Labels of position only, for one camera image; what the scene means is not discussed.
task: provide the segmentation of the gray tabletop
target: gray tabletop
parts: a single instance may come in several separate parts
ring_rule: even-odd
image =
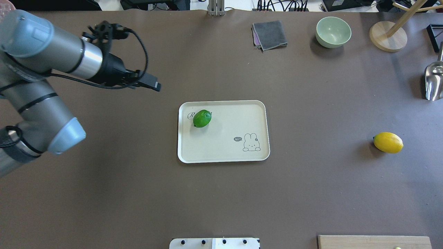
[[[422,99],[435,61],[426,33],[441,14],[416,14],[408,44],[386,53],[369,39],[385,13],[36,12],[80,35],[102,20],[139,33],[148,72],[163,84],[103,90],[49,79],[87,138],[0,179],[1,248],[168,248],[177,237],[259,237],[262,248],[317,247],[318,234],[429,236],[443,247],[443,101]],[[337,16],[352,29],[326,49],[315,26]],[[252,23],[281,20],[286,48],[253,48]],[[143,68],[134,37],[112,52]],[[179,106],[257,99],[271,155],[260,162],[184,164]],[[20,116],[0,101],[0,126]],[[398,154],[372,145],[398,134]]]

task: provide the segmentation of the robotic arm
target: robotic arm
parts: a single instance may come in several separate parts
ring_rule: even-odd
[[[160,91],[157,78],[146,73],[148,54],[137,34],[103,21],[91,34],[78,38],[48,20],[22,10],[8,13],[0,23],[0,98],[6,98],[23,118],[0,129],[0,177],[45,151],[61,154],[86,137],[46,78],[57,76],[107,89],[145,87]],[[113,39],[133,33],[143,47],[143,71],[125,69],[111,54]],[[55,69],[88,81],[62,74]]]

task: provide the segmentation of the scoop handle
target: scoop handle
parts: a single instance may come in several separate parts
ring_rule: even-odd
[[[439,61],[443,62],[443,42],[440,43]]]

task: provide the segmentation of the wooden cutting board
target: wooden cutting board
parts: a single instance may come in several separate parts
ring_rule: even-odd
[[[319,249],[432,249],[425,236],[319,235]]]

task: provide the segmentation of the light blue joint cap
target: light blue joint cap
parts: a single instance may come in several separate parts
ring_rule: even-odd
[[[53,36],[50,21],[24,10],[13,10],[0,23],[0,50],[14,57],[31,57],[48,47]]]
[[[48,151],[60,155],[86,138],[86,132],[76,117],[73,117],[54,137]]]

